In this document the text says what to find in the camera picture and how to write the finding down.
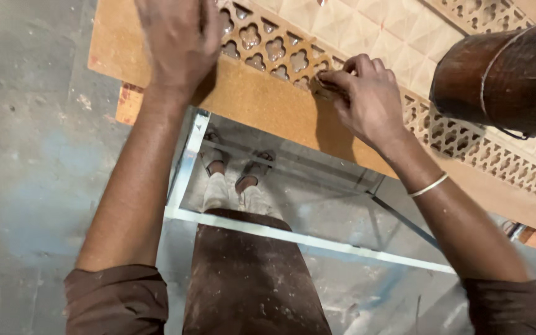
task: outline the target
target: hand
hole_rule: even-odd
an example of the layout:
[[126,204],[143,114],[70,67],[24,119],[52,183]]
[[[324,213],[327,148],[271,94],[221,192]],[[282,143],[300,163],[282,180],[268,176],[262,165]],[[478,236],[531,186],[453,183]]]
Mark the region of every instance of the hand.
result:
[[151,85],[189,101],[220,53],[219,10],[214,0],[136,0],[152,56]]
[[348,100],[335,94],[334,106],[342,124],[361,141],[381,151],[391,140],[404,137],[400,91],[394,73],[382,60],[361,54],[349,58],[341,71],[318,76],[346,91]]

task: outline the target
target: forearm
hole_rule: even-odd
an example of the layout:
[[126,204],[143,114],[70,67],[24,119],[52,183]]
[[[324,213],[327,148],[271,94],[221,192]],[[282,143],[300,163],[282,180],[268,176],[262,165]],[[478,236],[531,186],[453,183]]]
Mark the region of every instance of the forearm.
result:
[[187,97],[146,89],[138,120],[108,181],[76,267],[154,265],[168,179]]
[[[381,154],[409,193],[426,188],[443,175],[408,131],[384,145]],[[526,265],[510,241],[451,179],[414,201],[461,278],[529,280]]]

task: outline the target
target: white trousers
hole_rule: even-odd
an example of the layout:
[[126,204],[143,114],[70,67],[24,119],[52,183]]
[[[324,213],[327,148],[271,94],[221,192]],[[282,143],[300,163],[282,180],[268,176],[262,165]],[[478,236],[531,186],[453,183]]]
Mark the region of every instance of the white trousers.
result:
[[[245,211],[248,213],[267,215],[282,220],[280,214],[266,202],[264,195],[257,186],[246,188],[241,193],[241,200],[245,206]],[[222,173],[215,173],[210,177],[204,194],[203,207],[204,211],[213,208],[230,209],[229,189]]]

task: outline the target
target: brown sleeve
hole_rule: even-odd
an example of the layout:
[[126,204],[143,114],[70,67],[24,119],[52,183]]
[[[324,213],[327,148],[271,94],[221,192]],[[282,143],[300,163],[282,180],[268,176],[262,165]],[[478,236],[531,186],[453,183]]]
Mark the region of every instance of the brown sleeve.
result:
[[476,334],[536,334],[536,281],[466,279],[463,286]]
[[68,335],[162,334],[167,285],[153,266],[125,265],[65,278]]

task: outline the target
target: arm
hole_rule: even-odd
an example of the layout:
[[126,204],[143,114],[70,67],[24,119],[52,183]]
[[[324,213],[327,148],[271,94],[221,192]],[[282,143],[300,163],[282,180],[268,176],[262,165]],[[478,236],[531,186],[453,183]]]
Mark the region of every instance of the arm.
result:
[[221,30],[213,0],[136,4],[153,78],[78,255],[76,268],[87,271],[154,266],[183,113],[219,55]]
[[[442,177],[440,167],[403,126],[398,84],[380,59],[355,56],[342,71],[326,72],[320,79],[347,91],[350,101],[335,100],[341,122],[378,151],[409,193]],[[451,179],[414,201],[460,278],[529,281],[525,262],[510,241]]]

